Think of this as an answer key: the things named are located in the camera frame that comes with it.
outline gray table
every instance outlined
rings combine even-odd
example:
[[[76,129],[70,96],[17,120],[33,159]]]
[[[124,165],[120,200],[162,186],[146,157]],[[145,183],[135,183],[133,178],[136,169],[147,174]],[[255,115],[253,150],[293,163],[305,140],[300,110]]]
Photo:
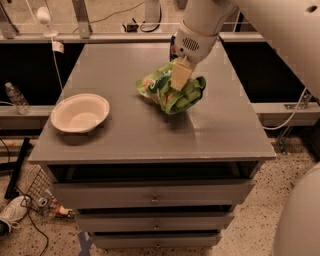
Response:
[[[168,56],[169,43],[86,45],[59,101],[99,94],[110,115],[78,135],[48,120],[29,157],[50,174],[65,207],[81,209],[79,224],[98,247],[215,244],[263,161],[275,157],[219,42],[193,74],[207,81],[195,106],[168,116],[143,98],[136,81]]]

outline paper bowl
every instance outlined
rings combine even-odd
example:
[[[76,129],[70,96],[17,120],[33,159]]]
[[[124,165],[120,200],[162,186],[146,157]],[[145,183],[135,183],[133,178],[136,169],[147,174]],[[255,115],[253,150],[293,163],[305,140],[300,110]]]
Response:
[[[108,116],[108,101],[96,94],[77,94],[61,101],[52,110],[52,125],[60,131],[85,133]]]

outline table top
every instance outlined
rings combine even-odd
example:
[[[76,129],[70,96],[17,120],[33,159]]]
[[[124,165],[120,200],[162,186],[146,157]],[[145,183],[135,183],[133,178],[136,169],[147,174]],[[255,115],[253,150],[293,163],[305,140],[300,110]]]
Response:
[[[38,164],[164,163],[273,159],[271,146],[223,46],[198,64],[203,98],[169,116],[136,81],[169,62],[169,43],[87,44],[58,100],[106,98],[110,114],[93,131],[68,134],[48,119],[30,157]]]

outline green plastic bag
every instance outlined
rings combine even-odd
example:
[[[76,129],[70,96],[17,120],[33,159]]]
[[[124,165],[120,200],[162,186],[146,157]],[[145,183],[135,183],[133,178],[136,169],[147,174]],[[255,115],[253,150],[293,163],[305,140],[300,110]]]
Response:
[[[172,89],[170,84],[173,61],[136,82],[139,93],[153,99],[168,115],[183,112],[193,106],[202,98],[206,87],[204,77],[197,77],[190,78],[181,92]]]

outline speckled floor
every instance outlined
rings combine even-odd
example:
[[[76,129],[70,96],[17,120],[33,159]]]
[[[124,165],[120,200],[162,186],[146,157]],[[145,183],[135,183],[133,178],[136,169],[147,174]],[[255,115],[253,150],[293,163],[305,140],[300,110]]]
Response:
[[[319,161],[312,154],[310,145],[301,136],[286,140],[289,154],[284,155],[273,143],[277,158],[265,162],[255,176],[256,186],[245,202],[238,205],[235,218],[222,239],[213,248],[170,248],[138,250],[101,250],[92,245],[90,250],[81,252],[79,235],[84,235],[75,220],[40,216],[31,211],[30,216],[37,227],[49,238],[48,249],[44,255],[108,255],[108,256],[269,256],[273,237],[282,208],[290,191],[300,178]],[[1,161],[7,158],[1,148]],[[33,181],[36,169],[29,174],[32,166],[25,159],[18,186],[26,192]],[[8,201],[3,198],[8,176],[0,177],[0,210]],[[40,255],[46,239],[32,225],[28,216],[20,221],[21,230],[14,230],[0,240],[0,255]]]

